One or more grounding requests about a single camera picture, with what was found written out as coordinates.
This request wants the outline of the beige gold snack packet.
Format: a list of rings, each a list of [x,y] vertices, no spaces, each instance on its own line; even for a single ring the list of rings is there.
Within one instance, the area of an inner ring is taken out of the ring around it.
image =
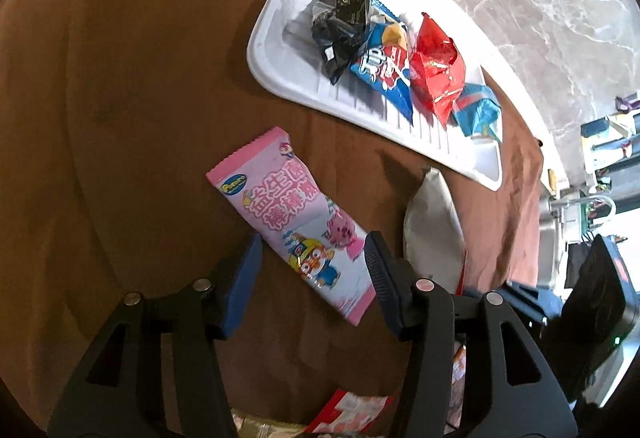
[[[231,414],[240,438],[294,438],[304,431],[303,425],[258,418],[236,409]]]

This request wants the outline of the red white snack packet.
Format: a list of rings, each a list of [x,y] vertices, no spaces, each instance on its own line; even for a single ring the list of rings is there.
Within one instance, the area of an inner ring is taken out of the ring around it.
[[[344,389],[337,389],[304,432],[308,434],[364,432],[393,401],[393,396],[359,396]]]

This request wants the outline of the white cream snack packet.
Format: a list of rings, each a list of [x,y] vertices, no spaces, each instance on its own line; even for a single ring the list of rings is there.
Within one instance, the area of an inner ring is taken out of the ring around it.
[[[454,200],[439,169],[430,167],[411,198],[402,229],[404,256],[419,277],[450,294],[463,290],[466,245]]]

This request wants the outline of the pink cartoon snack packet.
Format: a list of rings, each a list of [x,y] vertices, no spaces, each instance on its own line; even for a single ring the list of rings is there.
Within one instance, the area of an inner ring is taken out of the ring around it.
[[[359,325],[375,298],[367,232],[320,190],[284,129],[234,151],[206,178],[322,299]]]

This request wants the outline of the black snack bag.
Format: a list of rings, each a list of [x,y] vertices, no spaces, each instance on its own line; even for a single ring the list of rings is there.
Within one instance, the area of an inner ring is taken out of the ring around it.
[[[371,0],[315,0],[311,36],[322,58],[323,73],[335,85],[363,53],[370,35]]]

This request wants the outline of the black monitor screen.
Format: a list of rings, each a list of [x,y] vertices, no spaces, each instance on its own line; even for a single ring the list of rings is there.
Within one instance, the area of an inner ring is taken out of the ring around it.
[[[594,237],[559,317],[549,322],[540,349],[569,402],[639,321],[639,301],[616,243]]]

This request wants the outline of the light blue snack bag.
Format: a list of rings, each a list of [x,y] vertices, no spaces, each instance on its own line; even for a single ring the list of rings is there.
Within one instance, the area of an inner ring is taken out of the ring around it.
[[[502,143],[502,109],[487,85],[466,83],[454,101],[452,115],[465,137],[490,138]]]

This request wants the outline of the red snack bag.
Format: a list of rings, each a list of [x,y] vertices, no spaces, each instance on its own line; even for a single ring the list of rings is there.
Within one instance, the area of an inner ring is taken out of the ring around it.
[[[416,108],[432,113],[446,127],[463,91],[466,68],[454,40],[427,13],[422,14],[409,64]]]

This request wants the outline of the brown tablecloth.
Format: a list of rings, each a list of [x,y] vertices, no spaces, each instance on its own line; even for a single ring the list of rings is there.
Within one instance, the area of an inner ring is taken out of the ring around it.
[[[250,226],[205,178],[280,126],[322,192],[402,253],[427,161],[264,90],[246,45],[265,0],[1,0],[1,385],[42,429],[125,294],[179,291]],[[538,141],[506,99],[503,184],[444,171],[465,285],[538,273]],[[336,391],[395,395],[408,343],[378,302],[353,327],[268,247],[217,348],[232,408],[308,424]]]

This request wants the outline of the blue chips bag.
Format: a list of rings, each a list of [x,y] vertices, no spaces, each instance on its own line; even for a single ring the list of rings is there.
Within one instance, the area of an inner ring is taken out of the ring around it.
[[[380,0],[370,1],[369,12],[367,42],[349,71],[387,99],[412,124],[408,28]]]

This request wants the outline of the white plastic tray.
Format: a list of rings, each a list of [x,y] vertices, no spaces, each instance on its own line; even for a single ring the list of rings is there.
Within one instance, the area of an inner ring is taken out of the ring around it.
[[[449,0],[380,0],[403,19],[410,31],[420,28],[429,14],[459,47],[466,65],[465,79],[483,83],[483,71],[474,46],[462,29],[465,22]],[[322,72],[319,50],[311,37],[314,0],[267,0],[248,41],[246,59],[250,72],[267,91],[339,117],[390,139],[454,171],[491,191],[502,184],[498,141],[490,137],[466,137],[456,125],[441,125],[430,113],[415,112],[407,121],[380,94],[350,73],[331,84]]]

